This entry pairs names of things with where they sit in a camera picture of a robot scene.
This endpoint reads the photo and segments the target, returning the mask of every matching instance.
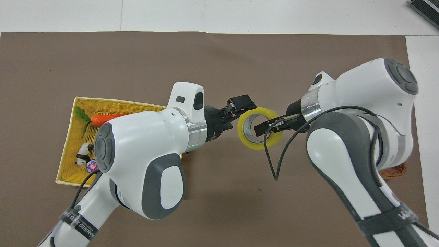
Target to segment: tape roll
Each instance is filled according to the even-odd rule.
[[[268,120],[278,117],[279,115],[273,110],[263,107],[257,107],[256,109],[249,110],[243,113],[239,117],[238,121],[238,136],[241,142],[247,147],[255,150],[264,149],[264,142],[259,141],[252,133],[252,123],[255,118],[264,116]],[[282,137],[282,132],[270,133],[267,138],[267,147],[276,145]]]

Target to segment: orange carrot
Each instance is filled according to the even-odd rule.
[[[91,116],[91,123],[96,126],[100,127],[104,123],[110,121],[111,119],[114,119],[116,117],[125,116],[126,114],[111,114],[111,115],[93,115]]]

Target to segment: panda figurine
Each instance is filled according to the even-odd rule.
[[[90,161],[90,156],[88,155],[90,151],[93,150],[93,145],[89,142],[86,142],[81,145],[81,148],[78,151],[78,154],[76,155],[76,162],[75,164],[78,164],[80,167],[83,167],[87,165],[87,163]]]

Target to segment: wicker basket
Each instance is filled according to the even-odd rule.
[[[75,164],[76,155],[82,144],[86,142],[94,143],[94,136],[99,128],[90,124],[85,135],[82,136],[85,123],[75,116],[74,109],[76,106],[84,109],[89,116],[94,114],[129,114],[143,111],[159,112],[166,108],[160,105],[124,100],[76,97],[73,102],[70,125],[55,180],[58,184],[79,186],[89,174],[85,167]],[[89,156],[91,159],[94,157],[93,151]],[[85,187],[89,187],[93,180],[94,175],[87,181]]]
[[[402,163],[398,166],[379,171],[379,174],[383,179],[393,179],[403,176],[406,172],[407,172],[407,166],[405,163]]]

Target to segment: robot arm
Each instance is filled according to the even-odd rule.
[[[204,106],[203,94],[199,85],[178,82],[165,110],[102,125],[94,144],[100,175],[39,246],[86,246],[119,205],[153,220],[174,212],[185,190],[179,155],[218,138],[231,121],[256,108],[248,95],[229,99],[222,109]]]
[[[379,176],[379,150],[370,148],[378,130],[361,115],[332,112],[314,121],[306,139],[312,165],[342,199],[371,246],[439,246]]]
[[[39,246],[87,246],[114,209],[120,205],[110,185],[110,178],[98,173],[82,199],[73,208],[65,210],[58,224]]]
[[[285,115],[255,126],[255,132],[308,132],[311,163],[372,246],[439,246],[438,236],[417,221],[378,174],[411,153],[410,118],[417,91],[408,68],[389,58],[362,64],[336,80],[321,72]]]

